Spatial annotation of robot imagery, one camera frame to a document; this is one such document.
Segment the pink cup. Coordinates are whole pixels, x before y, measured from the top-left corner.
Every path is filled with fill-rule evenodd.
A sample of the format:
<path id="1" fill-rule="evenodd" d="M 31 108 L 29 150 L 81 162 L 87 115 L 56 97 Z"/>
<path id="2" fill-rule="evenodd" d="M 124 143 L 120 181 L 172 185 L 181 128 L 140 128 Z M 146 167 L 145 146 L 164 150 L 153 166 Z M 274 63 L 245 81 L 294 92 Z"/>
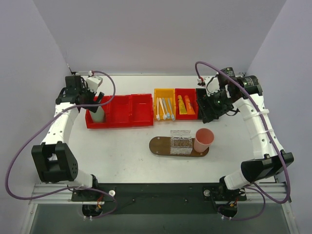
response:
<path id="1" fill-rule="evenodd" d="M 201 128 L 195 134 L 194 150 L 198 153 L 204 152 L 213 143 L 215 136 L 210 129 Z"/>

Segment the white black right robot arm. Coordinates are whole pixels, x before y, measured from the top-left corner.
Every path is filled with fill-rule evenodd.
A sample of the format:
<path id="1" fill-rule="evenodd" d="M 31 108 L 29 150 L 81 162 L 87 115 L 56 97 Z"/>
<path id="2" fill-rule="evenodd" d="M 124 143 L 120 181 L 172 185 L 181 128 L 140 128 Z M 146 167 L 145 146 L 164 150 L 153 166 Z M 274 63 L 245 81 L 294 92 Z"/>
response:
<path id="1" fill-rule="evenodd" d="M 196 100 L 204 123 L 230 111 L 241 113 L 250 136 L 253 159 L 243 161 L 240 169 L 222 179 L 228 190 L 276 176 L 293 163 L 292 153 L 285 152 L 272 128 L 256 76 L 237 77 L 228 67 L 215 77 L 199 78 L 198 85 L 205 88 Z"/>

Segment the clear textured glass holder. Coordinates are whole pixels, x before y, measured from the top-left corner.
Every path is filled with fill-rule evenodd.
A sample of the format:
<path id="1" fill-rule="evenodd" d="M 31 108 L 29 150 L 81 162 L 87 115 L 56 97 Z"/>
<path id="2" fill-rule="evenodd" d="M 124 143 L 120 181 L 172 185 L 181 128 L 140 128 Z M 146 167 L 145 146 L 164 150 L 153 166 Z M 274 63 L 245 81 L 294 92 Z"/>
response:
<path id="1" fill-rule="evenodd" d="M 190 130 L 170 131 L 170 154 L 188 156 L 193 150 L 193 141 Z"/>

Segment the green cup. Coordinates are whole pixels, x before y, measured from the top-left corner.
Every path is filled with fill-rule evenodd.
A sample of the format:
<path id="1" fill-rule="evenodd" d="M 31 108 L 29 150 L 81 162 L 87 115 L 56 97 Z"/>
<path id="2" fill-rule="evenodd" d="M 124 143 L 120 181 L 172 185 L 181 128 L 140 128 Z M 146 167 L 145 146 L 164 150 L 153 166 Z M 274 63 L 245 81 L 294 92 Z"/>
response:
<path id="1" fill-rule="evenodd" d="M 95 112 L 90 111 L 91 119 L 93 123 L 103 123 L 105 122 L 105 111 L 99 106 Z"/>

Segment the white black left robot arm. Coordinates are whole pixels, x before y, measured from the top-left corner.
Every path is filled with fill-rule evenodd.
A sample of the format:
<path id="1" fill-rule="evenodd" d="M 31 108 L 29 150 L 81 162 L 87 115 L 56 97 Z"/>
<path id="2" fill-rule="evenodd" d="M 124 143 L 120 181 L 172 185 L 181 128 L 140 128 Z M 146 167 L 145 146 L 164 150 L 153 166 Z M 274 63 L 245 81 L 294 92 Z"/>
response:
<path id="1" fill-rule="evenodd" d="M 80 104 L 99 104 L 103 95 L 94 99 L 101 77 L 66 76 L 66 86 L 56 98 L 57 119 L 51 124 L 40 145 L 32 147 L 31 154 L 42 182 L 64 183 L 73 187 L 91 188 L 95 177 L 78 168 L 78 162 L 71 152 L 68 142 Z"/>

